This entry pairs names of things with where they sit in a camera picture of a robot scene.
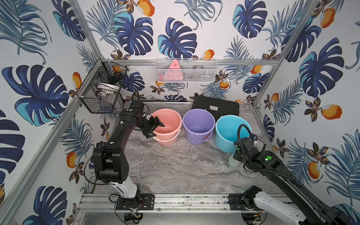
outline black wire basket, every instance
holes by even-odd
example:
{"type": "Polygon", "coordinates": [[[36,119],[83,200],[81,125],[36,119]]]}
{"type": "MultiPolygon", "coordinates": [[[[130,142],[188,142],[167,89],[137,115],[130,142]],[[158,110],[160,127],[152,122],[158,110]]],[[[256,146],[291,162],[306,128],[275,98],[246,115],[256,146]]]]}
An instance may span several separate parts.
{"type": "Polygon", "coordinates": [[[90,85],[80,97],[91,113],[112,113],[128,68],[114,62],[103,62],[90,85]]]}

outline bucket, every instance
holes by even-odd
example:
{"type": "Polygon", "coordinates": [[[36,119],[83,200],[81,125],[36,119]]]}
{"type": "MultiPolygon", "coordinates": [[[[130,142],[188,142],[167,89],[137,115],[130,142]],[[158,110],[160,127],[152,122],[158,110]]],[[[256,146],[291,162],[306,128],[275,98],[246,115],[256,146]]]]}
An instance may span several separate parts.
{"type": "Polygon", "coordinates": [[[183,117],[186,139],[192,144],[208,141],[215,127],[215,119],[211,113],[203,109],[192,109],[183,117]]]}
{"type": "MultiPolygon", "coordinates": [[[[215,144],[223,152],[232,153],[235,151],[234,141],[238,139],[238,128],[241,124],[248,126],[252,132],[251,126],[246,120],[235,115],[226,115],[220,117],[215,126],[215,144]]],[[[250,136],[249,132],[243,127],[240,131],[240,138],[250,136]]]]}
{"type": "Polygon", "coordinates": [[[159,144],[170,145],[173,144],[180,133],[182,118],[180,114],[172,109],[159,109],[151,114],[153,117],[158,117],[165,127],[157,127],[154,130],[155,140],[159,144]]]}

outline white label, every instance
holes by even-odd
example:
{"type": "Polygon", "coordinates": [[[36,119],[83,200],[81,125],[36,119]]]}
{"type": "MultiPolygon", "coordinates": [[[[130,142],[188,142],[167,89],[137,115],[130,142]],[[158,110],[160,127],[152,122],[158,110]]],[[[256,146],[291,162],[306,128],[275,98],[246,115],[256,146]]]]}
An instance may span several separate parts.
{"type": "Polygon", "coordinates": [[[210,109],[212,109],[212,110],[215,110],[215,111],[217,111],[218,109],[219,109],[219,107],[217,107],[217,106],[210,106],[210,109]]]}

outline purple bucket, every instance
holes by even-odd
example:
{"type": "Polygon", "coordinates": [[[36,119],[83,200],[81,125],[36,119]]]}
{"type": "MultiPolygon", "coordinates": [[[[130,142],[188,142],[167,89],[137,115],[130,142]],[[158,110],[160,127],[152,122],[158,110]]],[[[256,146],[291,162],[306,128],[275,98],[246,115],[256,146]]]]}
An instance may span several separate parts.
{"type": "Polygon", "coordinates": [[[215,127],[215,119],[211,113],[203,109],[192,109],[183,117],[186,139],[192,144],[208,141],[215,127]]]}

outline gray marble table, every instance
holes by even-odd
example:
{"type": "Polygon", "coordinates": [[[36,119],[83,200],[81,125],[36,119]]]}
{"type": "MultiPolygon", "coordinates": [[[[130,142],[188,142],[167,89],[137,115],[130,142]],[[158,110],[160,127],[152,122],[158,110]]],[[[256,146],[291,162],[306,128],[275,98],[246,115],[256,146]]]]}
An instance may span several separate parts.
{"type": "MultiPolygon", "coordinates": [[[[148,106],[150,113],[171,108],[183,116],[192,105],[149,103],[148,106]]],[[[250,124],[254,134],[264,140],[251,104],[241,103],[239,116],[250,124]]],[[[242,164],[237,168],[231,167],[228,161],[230,154],[220,151],[214,138],[215,131],[208,142],[192,145],[182,129],[173,145],[164,146],[153,138],[146,139],[141,131],[133,131],[125,148],[130,165],[129,177],[142,193],[230,194],[241,193],[252,185],[269,194],[283,193],[260,173],[245,171],[242,164]]],[[[256,145],[262,149],[261,142],[256,145]]],[[[94,193],[116,193],[116,190],[110,185],[97,185],[94,193]]]]}

